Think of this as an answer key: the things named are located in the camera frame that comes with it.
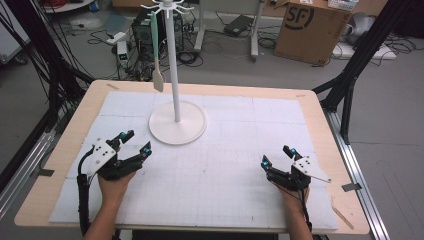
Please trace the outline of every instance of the table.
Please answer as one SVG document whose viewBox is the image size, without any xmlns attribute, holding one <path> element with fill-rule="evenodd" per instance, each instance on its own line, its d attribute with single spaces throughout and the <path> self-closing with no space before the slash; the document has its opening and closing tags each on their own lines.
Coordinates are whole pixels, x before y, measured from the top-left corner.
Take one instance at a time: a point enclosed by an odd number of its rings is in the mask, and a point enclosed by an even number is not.
<svg viewBox="0 0 424 240">
<path fill-rule="evenodd" d="M 223 11 L 240 14 L 254 14 L 256 15 L 255 21 L 252 26 L 251 35 L 251 56 L 256 59 L 258 57 L 258 27 L 259 20 L 261 19 L 262 9 L 264 7 L 264 0 L 250 0 L 246 1 L 204 1 L 199 2 L 199 32 L 197 33 L 196 44 L 194 50 L 200 51 L 202 48 L 203 37 L 205 35 L 206 26 L 204 25 L 203 15 L 205 10 L 209 11 Z"/>
<path fill-rule="evenodd" d="M 49 217 L 59 197 L 65 176 L 75 160 L 91 124 L 98 115 L 105 97 L 110 91 L 116 90 L 154 92 L 151 83 L 102 80 L 93 82 L 45 165 L 45 168 L 55 171 L 53 176 L 40 176 L 37 179 L 15 218 L 17 225 L 33 227 L 77 227 L 76 224 L 52 224 L 49 222 Z M 171 92 L 170 84 L 165 84 L 164 92 Z M 320 166 L 333 180 L 326 187 L 332 199 L 332 207 L 336 213 L 338 229 L 320 233 L 367 234 L 369 232 L 369 226 L 356 193 L 354 191 L 344 192 L 341 187 L 350 183 L 350 179 L 321 110 L 319 101 L 312 91 L 180 84 L 180 93 L 298 100 Z M 142 228 L 141 226 L 121 227 Z"/>
</svg>

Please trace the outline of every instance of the grid paper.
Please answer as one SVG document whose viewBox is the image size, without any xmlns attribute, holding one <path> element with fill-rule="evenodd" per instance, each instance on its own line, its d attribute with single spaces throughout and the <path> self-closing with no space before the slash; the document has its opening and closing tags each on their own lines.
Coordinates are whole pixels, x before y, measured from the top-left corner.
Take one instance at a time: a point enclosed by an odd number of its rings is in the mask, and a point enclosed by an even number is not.
<svg viewBox="0 0 424 240">
<path fill-rule="evenodd" d="M 207 127 L 195 142 L 170 146 L 153 137 L 148 120 L 157 106 L 172 101 L 172 95 L 110 92 L 69 170 L 50 221 L 78 223 L 79 160 L 97 138 L 112 139 L 134 130 L 118 159 L 137 154 L 148 141 L 153 153 L 130 182 L 117 224 L 285 229 L 281 195 L 260 163 L 265 154 L 274 167 L 289 171 L 292 160 L 282 151 L 284 145 L 315 159 L 299 102 L 207 95 L 180 95 L 180 100 L 200 106 Z M 84 163 L 82 172 L 88 165 Z M 312 179 L 310 186 L 307 207 L 314 229 L 337 229 L 324 183 Z M 97 178 L 89 204 L 94 219 L 101 205 Z"/>
</svg>

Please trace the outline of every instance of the printed logo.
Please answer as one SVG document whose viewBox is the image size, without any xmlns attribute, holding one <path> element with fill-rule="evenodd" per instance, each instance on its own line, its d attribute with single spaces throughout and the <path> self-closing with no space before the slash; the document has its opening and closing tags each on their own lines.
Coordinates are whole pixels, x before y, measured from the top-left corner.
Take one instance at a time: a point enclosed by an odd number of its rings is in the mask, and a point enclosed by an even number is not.
<svg viewBox="0 0 424 240">
<path fill-rule="evenodd" d="M 285 27 L 290 30 L 302 30 L 308 27 L 314 18 L 313 8 L 299 8 L 292 6 L 289 9 L 289 16 L 286 18 Z"/>
</svg>

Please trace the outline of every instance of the round base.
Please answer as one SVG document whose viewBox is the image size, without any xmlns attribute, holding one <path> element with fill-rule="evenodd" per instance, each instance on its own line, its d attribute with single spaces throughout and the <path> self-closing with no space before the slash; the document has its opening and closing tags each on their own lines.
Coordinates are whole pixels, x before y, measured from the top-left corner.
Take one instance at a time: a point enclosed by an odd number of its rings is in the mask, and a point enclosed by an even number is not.
<svg viewBox="0 0 424 240">
<path fill-rule="evenodd" d="M 191 143 L 206 129 L 206 116 L 198 106 L 180 101 L 181 121 L 175 121 L 174 104 L 158 107 L 150 116 L 149 127 L 159 141 L 171 145 Z"/>
</svg>

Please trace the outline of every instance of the vertical pole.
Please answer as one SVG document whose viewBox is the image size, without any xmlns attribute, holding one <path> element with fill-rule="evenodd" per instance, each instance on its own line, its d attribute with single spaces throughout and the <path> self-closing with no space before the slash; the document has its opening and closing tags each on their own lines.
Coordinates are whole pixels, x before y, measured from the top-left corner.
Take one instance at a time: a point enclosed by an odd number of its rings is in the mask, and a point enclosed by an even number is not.
<svg viewBox="0 0 424 240">
<path fill-rule="evenodd" d="M 251 52 L 250 54 L 252 57 L 257 57 L 259 55 L 258 52 L 258 28 L 259 28 L 259 19 L 262 17 L 262 9 L 264 7 L 265 0 L 259 0 L 258 2 L 258 8 L 256 10 L 256 17 L 255 22 L 253 23 L 253 32 L 252 36 L 250 37 L 250 46 L 251 46 Z"/>
<path fill-rule="evenodd" d="M 199 0 L 199 31 L 197 32 L 196 43 L 194 44 L 194 50 L 200 52 L 202 49 L 203 37 L 205 35 L 205 25 L 204 25 L 204 12 L 205 6 L 204 1 Z"/>
<path fill-rule="evenodd" d="M 340 134 L 343 137 L 343 140 L 347 145 L 349 142 L 349 123 L 350 123 L 350 113 L 352 111 L 352 99 L 353 99 L 353 90 L 355 89 L 355 82 L 358 78 L 355 78 L 355 81 L 352 82 L 349 86 L 349 89 L 345 93 L 344 102 L 343 102 L 343 113 L 342 113 L 342 123 L 340 125 Z"/>
<path fill-rule="evenodd" d="M 163 1 L 165 7 L 172 5 L 172 0 Z M 172 97 L 174 100 L 175 122 L 181 121 L 180 99 L 178 93 L 177 54 L 175 50 L 174 15 L 171 10 L 166 10 L 165 15 L 166 36 L 168 42 L 169 68 L 171 72 Z"/>
</svg>

